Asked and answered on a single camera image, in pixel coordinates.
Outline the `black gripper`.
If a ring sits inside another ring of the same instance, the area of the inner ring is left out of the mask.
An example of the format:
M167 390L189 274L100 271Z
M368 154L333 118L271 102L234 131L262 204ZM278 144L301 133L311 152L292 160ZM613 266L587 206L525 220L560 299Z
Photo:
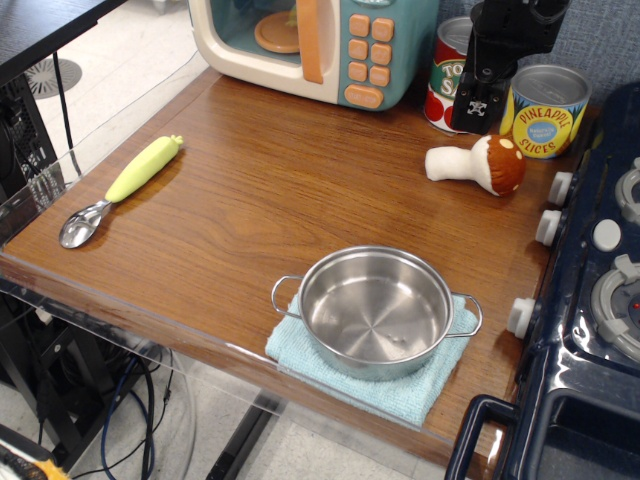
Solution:
M454 131L484 135L491 129L509 83L476 78L511 78L521 59L551 52L569 6L568 1L485 0L471 9L469 72L460 77L454 98Z

